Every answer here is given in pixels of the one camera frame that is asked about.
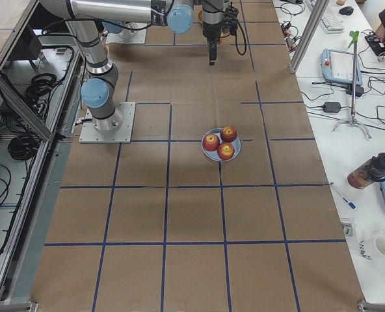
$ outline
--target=white keyboard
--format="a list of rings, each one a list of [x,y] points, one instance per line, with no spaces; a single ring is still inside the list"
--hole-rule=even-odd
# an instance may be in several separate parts
[[[311,9],[314,8],[315,2],[317,0],[307,0],[309,7]],[[321,24],[323,25],[323,29],[328,34],[338,34],[344,31],[343,21],[338,19],[338,17],[330,10],[330,8],[326,8],[321,18]]]

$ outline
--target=black mouse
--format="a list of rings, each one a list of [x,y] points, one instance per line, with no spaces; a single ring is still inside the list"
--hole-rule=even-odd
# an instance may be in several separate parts
[[[338,12],[343,15],[351,15],[353,13],[353,7],[345,6],[344,8],[341,8]]]

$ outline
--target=green clamp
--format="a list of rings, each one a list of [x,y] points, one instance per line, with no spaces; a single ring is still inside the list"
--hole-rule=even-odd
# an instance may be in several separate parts
[[[350,37],[352,38],[350,44],[349,44],[349,47],[351,47],[351,45],[355,42],[357,42],[359,40],[359,31],[351,31],[350,32]]]

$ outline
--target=red apple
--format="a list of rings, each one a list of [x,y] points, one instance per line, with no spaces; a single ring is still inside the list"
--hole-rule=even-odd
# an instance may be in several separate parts
[[[206,135],[203,139],[203,148],[206,151],[217,150],[219,144],[220,144],[220,139],[214,133],[210,133],[209,135]]]
[[[220,132],[220,136],[225,142],[233,142],[237,138],[237,131],[232,125],[227,125]]]
[[[230,143],[222,143],[217,148],[217,155],[223,160],[228,161],[234,155],[234,147]]]

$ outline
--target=marker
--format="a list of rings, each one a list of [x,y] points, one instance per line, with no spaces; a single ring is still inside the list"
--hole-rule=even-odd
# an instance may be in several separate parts
[[[343,194],[343,192],[337,187],[337,185],[334,184],[334,182],[330,183],[330,186],[336,191],[337,194],[340,195],[341,198],[349,205],[352,209],[356,208],[356,206],[353,204],[353,202],[348,199],[346,195]]]

